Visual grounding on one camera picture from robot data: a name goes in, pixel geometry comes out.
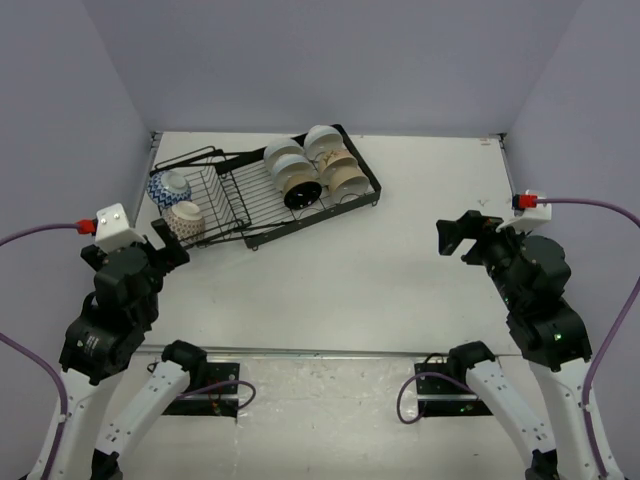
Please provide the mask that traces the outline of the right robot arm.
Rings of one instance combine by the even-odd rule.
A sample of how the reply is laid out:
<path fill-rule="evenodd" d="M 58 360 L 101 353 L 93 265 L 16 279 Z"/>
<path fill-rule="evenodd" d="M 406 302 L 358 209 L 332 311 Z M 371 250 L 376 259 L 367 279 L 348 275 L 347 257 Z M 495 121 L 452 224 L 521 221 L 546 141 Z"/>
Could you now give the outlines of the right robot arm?
<path fill-rule="evenodd" d="M 472 391 L 488 407 L 519 453 L 526 478 L 624 478 L 587 390 L 592 348 L 582 318 L 563 297 L 571 276 L 564 249 L 475 210 L 439 220 L 436 228 L 443 256 L 472 241 L 462 260 L 484 267 L 496 287 L 508 311 L 509 334 L 534 375 L 548 417 L 536 415 L 480 341 L 450 350 L 448 385 Z"/>

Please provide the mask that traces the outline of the brown lattice patterned bowl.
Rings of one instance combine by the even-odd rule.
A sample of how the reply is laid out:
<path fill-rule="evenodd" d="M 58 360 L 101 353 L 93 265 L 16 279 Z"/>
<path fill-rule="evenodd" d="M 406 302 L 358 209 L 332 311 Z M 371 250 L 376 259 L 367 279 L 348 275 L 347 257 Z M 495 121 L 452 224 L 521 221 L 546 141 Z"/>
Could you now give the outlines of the brown lattice patterned bowl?
<path fill-rule="evenodd" d="M 180 201 L 167 208 L 161 216 L 179 240 L 195 243 L 204 239 L 206 221 L 197 204 Z"/>

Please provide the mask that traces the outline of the tan bowl white inside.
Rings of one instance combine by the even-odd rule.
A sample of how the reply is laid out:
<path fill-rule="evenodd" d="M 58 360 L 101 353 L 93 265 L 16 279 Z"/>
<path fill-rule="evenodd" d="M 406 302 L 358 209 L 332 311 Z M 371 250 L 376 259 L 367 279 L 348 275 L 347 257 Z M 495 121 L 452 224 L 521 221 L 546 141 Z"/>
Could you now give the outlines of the tan bowl white inside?
<path fill-rule="evenodd" d="M 334 203 L 341 203 L 345 197 L 364 194 L 369 185 L 369 178 L 358 167 L 344 166 L 332 175 L 329 192 Z"/>

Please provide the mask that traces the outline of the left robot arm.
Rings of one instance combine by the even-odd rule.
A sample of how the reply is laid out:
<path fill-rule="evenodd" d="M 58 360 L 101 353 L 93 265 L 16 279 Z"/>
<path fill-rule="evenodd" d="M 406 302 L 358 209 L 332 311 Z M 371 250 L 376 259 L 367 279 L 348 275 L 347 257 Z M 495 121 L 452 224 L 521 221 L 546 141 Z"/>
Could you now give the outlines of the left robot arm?
<path fill-rule="evenodd" d="M 94 289 L 67 328 L 54 380 L 59 401 L 30 479 L 120 479 L 121 466 L 166 408 L 208 379 L 205 352 L 176 340 L 167 345 L 150 379 L 111 421 L 107 407 L 159 316 L 164 278 L 190 257 L 164 220 L 152 227 L 156 249 L 124 219 L 92 223 L 94 244 L 82 259 L 95 271 Z"/>

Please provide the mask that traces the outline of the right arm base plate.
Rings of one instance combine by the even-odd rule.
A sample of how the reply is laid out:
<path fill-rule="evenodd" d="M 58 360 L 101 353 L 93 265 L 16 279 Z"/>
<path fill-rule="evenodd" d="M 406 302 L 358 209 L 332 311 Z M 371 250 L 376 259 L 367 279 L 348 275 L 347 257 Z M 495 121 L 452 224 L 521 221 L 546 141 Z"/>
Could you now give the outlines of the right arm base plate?
<path fill-rule="evenodd" d="M 478 397 L 440 377 L 421 377 L 415 387 L 418 413 L 423 418 L 492 415 Z"/>

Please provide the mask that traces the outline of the tan bowl with branch motif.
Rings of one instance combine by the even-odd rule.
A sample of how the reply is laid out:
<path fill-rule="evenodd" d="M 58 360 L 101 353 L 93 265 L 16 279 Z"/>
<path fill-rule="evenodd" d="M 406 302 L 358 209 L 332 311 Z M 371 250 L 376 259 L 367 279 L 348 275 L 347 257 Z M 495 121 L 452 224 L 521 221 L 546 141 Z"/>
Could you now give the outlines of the tan bowl with branch motif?
<path fill-rule="evenodd" d="M 324 152 L 317 163 L 319 178 L 322 184 L 328 185 L 333 174 L 341 167 L 357 167 L 356 158 L 347 149 Z"/>

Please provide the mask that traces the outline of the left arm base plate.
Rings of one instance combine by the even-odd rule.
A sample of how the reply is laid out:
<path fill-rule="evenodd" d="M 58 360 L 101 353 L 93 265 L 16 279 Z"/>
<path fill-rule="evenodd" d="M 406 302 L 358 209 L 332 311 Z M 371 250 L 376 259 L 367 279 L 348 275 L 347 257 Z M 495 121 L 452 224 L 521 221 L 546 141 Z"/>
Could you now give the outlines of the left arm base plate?
<path fill-rule="evenodd" d="M 238 380 L 239 363 L 207 362 L 203 373 L 191 382 L 186 391 L 202 389 L 223 381 Z M 173 401 L 163 412 L 165 416 L 229 417 L 238 415 L 238 385 L 226 385 L 208 392 Z"/>

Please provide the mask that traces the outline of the black glazed tan bowl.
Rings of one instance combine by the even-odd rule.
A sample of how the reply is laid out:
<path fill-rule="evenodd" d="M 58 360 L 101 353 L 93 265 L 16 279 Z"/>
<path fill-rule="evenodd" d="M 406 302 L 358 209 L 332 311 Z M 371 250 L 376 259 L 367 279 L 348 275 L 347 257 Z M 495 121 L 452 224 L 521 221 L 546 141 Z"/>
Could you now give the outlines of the black glazed tan bowl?
<path fill-rule="evenodd" d="M 301 210 L 316 202 L 322 185 L 309 174 L 296 174 L 284 184 L 284 204 L 291 210 Z"/>

